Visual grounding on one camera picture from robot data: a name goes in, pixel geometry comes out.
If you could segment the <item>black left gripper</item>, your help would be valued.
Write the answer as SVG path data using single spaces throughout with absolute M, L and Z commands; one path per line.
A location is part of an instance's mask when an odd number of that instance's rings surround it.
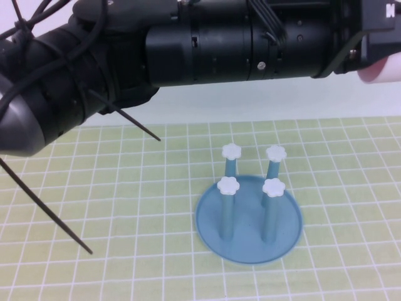
M 330 1 L 330 43 L 315 78 L 360 71 L 400 52 L 400 1 Z

